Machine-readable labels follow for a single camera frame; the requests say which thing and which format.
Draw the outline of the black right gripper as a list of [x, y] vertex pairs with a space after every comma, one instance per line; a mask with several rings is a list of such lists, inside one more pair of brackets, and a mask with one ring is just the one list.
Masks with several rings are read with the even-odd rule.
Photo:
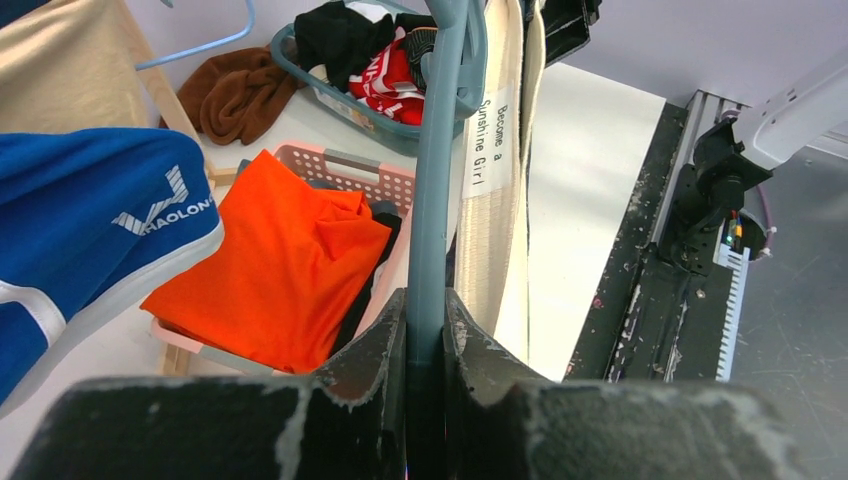
[[590, 27], [600, 19], [602, 0], [523, 2], [525, 58], [544, 53], [545, 64], [562, 61], [590, 41]]

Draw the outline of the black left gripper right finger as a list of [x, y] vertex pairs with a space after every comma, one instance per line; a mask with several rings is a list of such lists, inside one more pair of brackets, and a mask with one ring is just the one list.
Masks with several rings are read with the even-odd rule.
[[751, 389], [551, 381], [445, 293], [451, 479], [803, 479], [796, 441]]

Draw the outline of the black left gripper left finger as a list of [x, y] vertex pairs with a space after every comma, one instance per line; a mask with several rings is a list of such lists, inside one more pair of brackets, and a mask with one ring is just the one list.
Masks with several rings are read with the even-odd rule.
[[406, 293], [306, 375], [87, 380], [15, 479], [401, 479]]

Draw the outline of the cream navy labelled underwear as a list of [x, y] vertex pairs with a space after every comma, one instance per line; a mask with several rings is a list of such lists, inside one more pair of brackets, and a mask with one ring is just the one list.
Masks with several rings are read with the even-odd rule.
[[483, 100], [465, 123], [454, 288], [473, 320], [529, 360], [528, 162], [545, 28], [540, 1], [489, 1]]

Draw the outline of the grey-blue plastic hanger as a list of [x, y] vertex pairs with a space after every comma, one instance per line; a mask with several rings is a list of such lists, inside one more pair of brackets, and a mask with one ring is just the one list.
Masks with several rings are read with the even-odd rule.
[[434, 50], [422, 58], [427, 82], [411, 223], [406, 305], [405, 423], [408, 476], [444, 479], [445, 255], [455, 124], [482, 103], [487, 62], [484, 4], [430, 1]]

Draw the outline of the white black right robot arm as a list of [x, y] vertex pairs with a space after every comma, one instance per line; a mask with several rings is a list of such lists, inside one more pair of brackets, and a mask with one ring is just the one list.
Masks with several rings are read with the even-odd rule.
[[541, 1], [551, 63], [659, 93], [713, 88], [742, 102], [696, 136], [659, 247], [697, 272], [746, 191], [847, 120], [843, 1]]

